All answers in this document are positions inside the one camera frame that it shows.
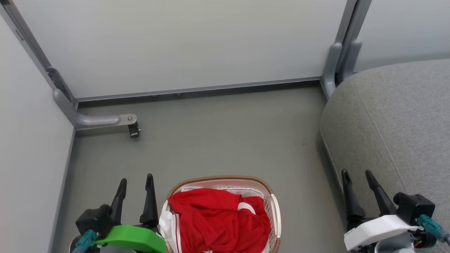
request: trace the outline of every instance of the teal connector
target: teal connector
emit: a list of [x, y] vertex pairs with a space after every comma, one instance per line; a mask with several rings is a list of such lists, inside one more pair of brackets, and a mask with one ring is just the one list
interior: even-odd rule
[[432, 220], [430, 217], [422, 214], [417, 221], [419, 226], [423, 227], [426, 231], [432, 233], [442, 243], [450, 245], [450, 234], [442, 229], [442, 226]]
[[96, 233], [92, 229], [89, 229], [78, 240], [72, 253], [84, 253], [95, 242], [95, 240], [97, 240]]

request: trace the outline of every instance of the red and white garment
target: red and white garment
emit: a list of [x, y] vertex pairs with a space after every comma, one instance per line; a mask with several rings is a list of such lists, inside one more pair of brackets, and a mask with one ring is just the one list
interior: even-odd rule
[[209, 188], [175, 193], [159, 224], [175, 253], [269, 252], [264, 200]]

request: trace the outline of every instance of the red clothing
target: red clothing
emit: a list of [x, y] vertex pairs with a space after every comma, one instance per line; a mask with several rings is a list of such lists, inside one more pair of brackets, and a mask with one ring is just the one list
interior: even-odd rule
[[[178, 192], [168, 199], [180, 215], [183, 253], [261, 253], [267, 244], [270, 221], [260, 197], [201, 188]], [[238, 211], [240, 202], [255, 210]]]

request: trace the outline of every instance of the white partition panel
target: white partition panel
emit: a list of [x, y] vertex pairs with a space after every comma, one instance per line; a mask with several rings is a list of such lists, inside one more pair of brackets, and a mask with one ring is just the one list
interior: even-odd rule
[[14, 0], [76, 98], [322, 75], [346, 0]]
[[74, 129], [0, 14], [0, 251], [47, 253]]
[[355, 72], [450, 58], [450, 1], [372, 0], [358, 39]]

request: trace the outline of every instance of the sofa seam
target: sofa seam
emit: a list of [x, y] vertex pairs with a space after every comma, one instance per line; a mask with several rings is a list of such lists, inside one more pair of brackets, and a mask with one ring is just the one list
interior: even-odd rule
[[400, 171], [398, 170], [398, 167], [397, 167], [397, 165], [396, 165], [396, 163], [395, 163], [395, 161], [394, 161], [394, 158], [392, 158], [391, 152], [389, 151], [389, 148], [387, 147], [386, 142], [384, 141], [383, 136], [382, 136], [381, 133], [380, 133], [380, 130], [378, 129], [377, 125], [375, 124], [374, 120], [372, 119], [372, 116], [370, 115], [368, 109], [366, 108], [366, 106], [365, 106], [363, 100], [361, 99], [361, 95], [360, 95], [360, 92], [359, 92], [359, 90], [358, 90], [358, 86], [356, 85], [358, 79], [359, 79], [359, 78], [356, 77], [355, 82], [354, 82], [355, 90], [356, 90], [356, 95], [358, 96], [358, 99], [360, 100], [361, 105], [363, 106], [364, 111], [366, 112], [367, 116], [368, 116], [369, 119], [370, 119], [370, 122], [372, 123], [372, 124], [371, 124], [371, 127], [372, 127], [372, 128], [375, 130], [375, 132], [377, 133], [377, 135], [378, 135], [378, 140], [381, 141], [382, 147], [383, 147], [383, 149], [385, 150], [385, 152], [387, 153], [387, 156], [389, 157], [389, 160], [391, 161], [391, 164], [393, 165], [393, 167], [394, 167], [394, 169], [395, 169], [395, 171], [396, 171], [396, 173], [397, 173], [397, 177], [400, 179], [400, 182], [401, 182], [401, 184], [402, 184], [402, 186], [403, 186], [404, 191], [407, 192], [407, 187], [406, 187], [405, 181], [403, 180], [403, 177], [400, 175]]

